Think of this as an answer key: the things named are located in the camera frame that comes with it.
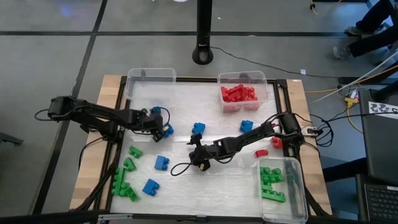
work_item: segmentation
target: shoe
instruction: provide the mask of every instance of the shoe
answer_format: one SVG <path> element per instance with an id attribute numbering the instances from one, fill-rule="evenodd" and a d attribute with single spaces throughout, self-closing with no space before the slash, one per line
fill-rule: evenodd
<path id="1" fill-rule="evenodd" d="M 349 35 L 373 35 L 374 33 L 374 32 L 363 32 L 357 27 L 348 27 L 344 32 Z"/>
<path id="2" fill-rule="evenodd" d="M 335 58 L 339 60 L 347 60 L 352 56 L 348 47 L 334 47 L 333 54 L 335 55 Z"/>

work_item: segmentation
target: laptop keyboard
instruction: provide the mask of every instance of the laptop keyboard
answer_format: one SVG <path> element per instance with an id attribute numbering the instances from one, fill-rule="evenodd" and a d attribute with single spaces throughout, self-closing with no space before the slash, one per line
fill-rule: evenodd
<path id="1" fill-rule="evenodd" d="M 369 219 L 398 221 L 398 188 L 386 185 L 365 185 Z"/>

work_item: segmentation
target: pole base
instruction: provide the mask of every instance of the pole base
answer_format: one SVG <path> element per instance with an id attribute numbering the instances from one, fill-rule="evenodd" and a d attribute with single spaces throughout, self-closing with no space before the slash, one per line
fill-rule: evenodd
<path id="1" fill-rule="evenodd" d="M 192 60 L 198 65 L 208 65 L 213 61 L 213 52 L 210 47 L 197 47 L 192 52 Z"/>

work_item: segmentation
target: white cable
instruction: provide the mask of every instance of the white cable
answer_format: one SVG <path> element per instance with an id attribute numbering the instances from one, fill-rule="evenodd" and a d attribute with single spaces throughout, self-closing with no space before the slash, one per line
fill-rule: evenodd
<path id="1" fill-rule="evenodd" d="M 337 93 L 338 91 L 340 91 L 340 90 L 346 88 L 347 86 L 351 86 L 352 84 L 355 84 L 357 81 L 363 79 L 364 77 L 368 76 L 370 73 L 372 73 L 373 71 L 375 71 L 376 69 L 378 69 L 381 65 L 384 65 L 386 62 L 388 62 L 388 60 L 390 60 L 390 59 L 391 59 L 393 56 L 395 56 L 396 54 L 398 54 L 398 51 L 395 52 L 393 55 L 391 55 L 389 58 L 387 58 L 385 61 L 381 62 L 380 65 L 378 65 L 376 68 L 370 70 L 370 71 L 369 71 L 368 73 L 366 73 L 365 75 L 363 75 L 363 76 L 357 78 L 355 81 L 352 81 L 351 83 L 349 83 L 349 84 L 347 84 L 347 85 L 341 87 L 340 89 L 337 89 L 337 90 L 335 90 L 335 91 L 333 91 L 333 92 L 327 94 L 326 96 L 321 97 L 321 98 L 315 100 L 314 102 L 310 103 L 309 105 L 312 105 L 312 104 L 314 104 L 314 103 L 316 103 L 316 102 L 319 102 L 319 101 L 325 99 L 326 97 L 329 97 L 329 96 L 331 96 L 331 95 Z"/>

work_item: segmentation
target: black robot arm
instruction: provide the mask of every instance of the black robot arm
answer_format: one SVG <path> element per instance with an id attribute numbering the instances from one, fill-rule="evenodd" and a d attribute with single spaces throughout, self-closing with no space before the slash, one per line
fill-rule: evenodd
<path id="1" fill-rule="evenodd" d="M 155 142 L 164 136 L 163 117 L 159 113 L 149 114 L 145 109 L 115 110 L 70 96 L 58 96 L 51 99 L 47 114 L 53 121 L 71 120 L 80 123 L 86 132 L 90 129 L 98 130 L 110 141 L 116 138 L 118 126 L 132 131 L 149 132 Z"/>
<path id="2" fill-rule="evenodd" d="M 276 133 L 274 131 L 272 121 L 279 119 L 280 126 L 285 131 L 284 134 Z M 221 163 L 220 160 L 231 158 L 240 152 L 244 146 L 256 142 L 263 138 L 269 137 L 281 138 L 283 144 L 302 144 L 304 137 L 301 133 L 301 128 L 296 117 L 292 113 L 281 113 L 270 117 L 267 121 L 262 123 L 258 128 L 251 130 L 248 133 L 237 137 L 226 137 L 213 141 L 210 146 L 201 145 L 201 134 L 194 134 L 188 144 L 195 144 L 196 148 L 189 154 L 191 164 L 198 166 L 202 171 L 210 168 L 210 159 L 215 159 Z"/>

